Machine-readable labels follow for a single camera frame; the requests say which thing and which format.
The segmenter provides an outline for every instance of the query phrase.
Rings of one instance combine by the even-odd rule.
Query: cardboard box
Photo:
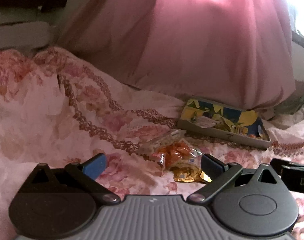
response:
[[[225,125],[222,128],[226,130],[214,127],[202,128],[190,121],[193,116],[206,116],[213,120],[224,119],[224,124],[220,125]],[[271,144],[269,135],[263,127],[262,120],[254,111],[245,111],[198,97],[188,100],[178,120],[177,128],[264,150]],[[256,132],[256,129],[260,129],[262,137],[259,137],[260,133]]]

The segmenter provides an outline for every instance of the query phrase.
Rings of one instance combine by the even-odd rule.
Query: gray ribbed surface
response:
[[[215,223],[207,209],[181,196],[128,196],[104,207],[84,231],[64,240],[246,240]],[[293,240],[290,235],[275,240]],[[30,240],[19,236],[16,240]]]

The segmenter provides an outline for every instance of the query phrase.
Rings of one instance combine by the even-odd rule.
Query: pink fabric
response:
[[[97,181],[122,198],[125,194],[186,197],[202,187],[176,183],[173,174],[162,174],[157,163],[129,155],[175,128],[183,106],[173,97],[135,91],[60,48],[40,52],[33,60],[13,50],[0,52],[0,240],[15,237],[7,209],[36,163],[60,168],[104,152],[108,168]],[[291,127],[285,132],[272,127],[271,135],[280,143],[302,141],[304,120],[295,120],[297,134]],[[233,148],[218,139],[186,140],[204,153],[246,168],[268,163],[275,156],[271,149]],[[304,153],[294,152],[285,159],[304,163]],[[304,194],[293,195],[300,217],[292,234],[304,240]]]
[[[284,0],[88,0],[58,44],[118,81],[243,109],[295,89]]]

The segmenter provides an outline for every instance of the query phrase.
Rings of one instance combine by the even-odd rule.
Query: screw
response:
[[[200,202],[203,202],[205,200],[205,197],[204,195],[202,194],[199,194],[199,193],[194,193],[194,194],[191,194],[188,199],[194,203],[200,203]]]
[[[119,202],[119,200],[120,200],[119,196],[117,196],[115,194],[105,194],[102,196],[102,199],[108,203],[116,203],[116,202]]]

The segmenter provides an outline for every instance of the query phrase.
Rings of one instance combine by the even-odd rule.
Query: white logo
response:
[[[157,199],[156,199],[156,198],[152,198],[152,199],[149,199],[149,201],[150,201],[151,203],[154,203],[154,201],[157,201]]]

